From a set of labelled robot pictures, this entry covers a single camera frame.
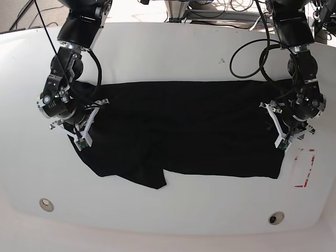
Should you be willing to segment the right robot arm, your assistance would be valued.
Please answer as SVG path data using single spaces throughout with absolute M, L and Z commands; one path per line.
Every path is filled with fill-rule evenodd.
M 69 9 L 57 40 L 59 49 L 54 50 L 50 74 L 37 101 L 39 111 L 46 118 L 58 120 L 50 125 L 72 128 L 66 133 L 78 144 L 91 145 L 89 129 L 103 101 L 94 101 L 102 83 L 102 70 L 93 47 L 104 28 L 112 1 L 61 1 Z M 92 94 L 75 89 L 75 82 L 83 71 L 82 55 L 86 51 L 98 69 L 97 85 Z

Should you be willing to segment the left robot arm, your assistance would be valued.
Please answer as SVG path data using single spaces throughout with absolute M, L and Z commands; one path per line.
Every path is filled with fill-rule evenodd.
M 314 38 L 302 9 L 307 1 L 266 1 L 278 41 L 266 35 L 267 46 L 260 54 L 259 67 L 251 74 L 261 72 L 268 83 L 275 82 L 266 74 L 264 65 L 270 50 L 286 49 L 290 53 L 288 72 L 292 77 L 292 86 L 288 92 L 269 104 L 261 103 L 275 124 L 277 138 L 275 146 L 284 150 L 294 139 L 302 140 L 307 132 L 315 134 L 308 124 L 309 119 L 319 117 L 326 108 L 326 97 L 320 92 L 317 80 L 318 64 L 311 55 L 308 45 Z

